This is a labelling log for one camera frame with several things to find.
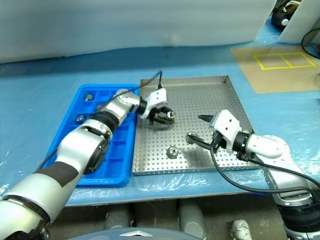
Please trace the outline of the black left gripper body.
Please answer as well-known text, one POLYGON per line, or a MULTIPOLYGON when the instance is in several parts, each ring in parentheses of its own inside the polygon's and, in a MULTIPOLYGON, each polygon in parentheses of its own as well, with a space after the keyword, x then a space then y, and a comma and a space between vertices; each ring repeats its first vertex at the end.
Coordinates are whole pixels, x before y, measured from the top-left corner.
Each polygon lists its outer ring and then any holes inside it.
POLYGON ((171 118, 172 117, 172 112, 168 112, 167 114, 164 113, 164 106, 163 107, 154 107, 150 111, 150 115, 156 115, 156 114, 162 114, 162 116, 165 116, 166 118, 171 118))

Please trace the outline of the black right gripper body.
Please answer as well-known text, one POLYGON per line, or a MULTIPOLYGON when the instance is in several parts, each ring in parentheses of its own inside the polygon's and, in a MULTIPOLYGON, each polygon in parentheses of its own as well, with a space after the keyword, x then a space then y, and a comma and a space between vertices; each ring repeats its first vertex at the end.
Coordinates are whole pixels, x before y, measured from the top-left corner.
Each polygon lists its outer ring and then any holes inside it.
POLYGON ((224 139, 224 136, 220 132, 215 131, 213 133, 211 146, 213 147, 214 152, 217 152, 219 148, 226 149, 227 142, 224 139))

